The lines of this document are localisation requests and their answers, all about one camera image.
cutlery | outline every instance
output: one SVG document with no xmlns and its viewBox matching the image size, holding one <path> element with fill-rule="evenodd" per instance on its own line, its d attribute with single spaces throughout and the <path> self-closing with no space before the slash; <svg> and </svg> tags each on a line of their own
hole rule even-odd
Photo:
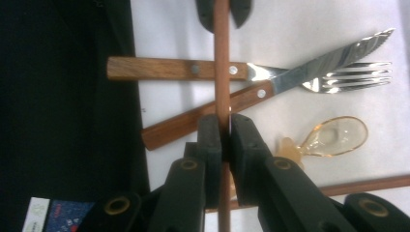
<svg viewBox="0 0 410 232">
<path fill-rule="evenodd" d="M 346 71 L 356 68 L 377 68 L 391 65 L 391 62 L 354 63 L 343 70 L 329 72 L 321 78 L 316 77 L 302 84 L 316 93 L 337 93 L 364 89 L 390 83 L 391 70 L 371 70 L 361 72 Z M 263 69 L 276 76 L 286 69 L 258 66 L 251 63 L 230 63 L 232 80 L 258 81 L 255 73 Z M 193 61 L 176 59 L 109 57 L 107 75 L 111 80 L 213 80 L 213 61 Z"/>
<path fill-rule="evenodd" d="M 265 78 L 256 84 L 231 95 L 231 112 L 239 112 L 256 103 L 277 95 L 317 76 L 347 66 L 367 56 L 375 50 L 393 33 L 394 29 L 379 32 L 348 46 L 329 52 L 306 64 L 284 72 L 272 75 L 269 71 L 257 69 L 255 76 Z M 196 130 L 197 120 L 206 114 L 215 113 L 213 102 L 197 107 L 184 114 L 168 119 L 143 130 L 142 136 L 145 146 L 149 150 L 158 148 L 168 142 L 187 135 Z"/>
</svg>

wooden dowel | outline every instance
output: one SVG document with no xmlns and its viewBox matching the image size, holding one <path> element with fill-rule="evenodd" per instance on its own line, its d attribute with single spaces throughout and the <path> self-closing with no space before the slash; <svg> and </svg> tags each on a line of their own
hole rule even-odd
<svg viewBox="0 0 410 232">
<path fill-rule="evenodd" d="M 222 145 L 222 173 L 220 184 L 219 231 L 230 231 L 229 197 L 229 1 L 216 0 L 214 5 L 214 40 L 215 40 L 215 99 L 216 112 L 220 122 L 220 140 Z"/>
<path fill-rule="evenodd" d="M 410 175 L 403 175 L 370 181 L 362 181 L 356 183 L 347 183 L 342 185 L 323 187 L 320 188 L 320 190 L 323 192 L 323 194 L 327 196 L 336 196 L 364 191 L 394 189 L 409 186 Z"/>
</svg>

brass grommet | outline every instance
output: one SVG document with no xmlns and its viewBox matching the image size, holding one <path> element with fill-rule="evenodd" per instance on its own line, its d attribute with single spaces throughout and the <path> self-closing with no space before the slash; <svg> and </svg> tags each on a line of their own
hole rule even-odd
<svg viewBox="0 0 410 232">
<path fill-rule="evenodd" d="M 125 196 L 119 196 L 109 200 L 105 206 L 104 210 L 108 215 L 114 216 L 124 213 L 131 205 L 129 198 Z"/>
<path fill-rule="evenodd" d="M 284 159 L 275 159 L 274 165 L 282 170 L 287 170 L 292 167 L 292 164 Z"/>
<path fill-rule="evenodd" d="M 181 162 L 181 167 L 186 170 L 193 170 L 198 166 L 198 163 L 194 160 L 184 160 Z"/>
<path fill-rule="evenodd" d="M 368 198 L 360 199 L 359 206 L 369 214 L 376 217 L 383 218 L 389 214 L 389 211 L 386 209 L 386 207 Z"/>
</svg>

knife handle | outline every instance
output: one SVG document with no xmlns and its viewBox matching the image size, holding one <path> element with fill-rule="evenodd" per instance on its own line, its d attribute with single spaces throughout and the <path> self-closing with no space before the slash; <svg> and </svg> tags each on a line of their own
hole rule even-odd
<svg viewBox="0 0 410 232">
<path fill-rule="evenodd" d="M 230 95 L 231 113 L 237 113 L 274 95 L 272 82 L 256 84 Z M 210 102 L 142 130 L 145 147 L 152 151 L 197 130 L 200 117 L 215 113 L 215 102 Z"/>
<path fill-rule="evenodd" d="M 214 80 L 214 61 L 108 57 L 110 80 Z M 247 80 L 247 63 L 230 62 L 229 78 Z"/>
</svg>

black fabric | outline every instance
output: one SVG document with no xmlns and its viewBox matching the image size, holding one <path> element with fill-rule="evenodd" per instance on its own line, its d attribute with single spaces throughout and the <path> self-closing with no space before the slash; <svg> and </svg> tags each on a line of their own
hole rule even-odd
<svg viewBox="0 0 410 232">
<path fill-rule="evenodd" d="M 32 196 L 149 191 L 137 86 L 105 75 L 133 48 L 127 0 L 1 1 L 1 231 L 21 231 Z"/>
</svg>

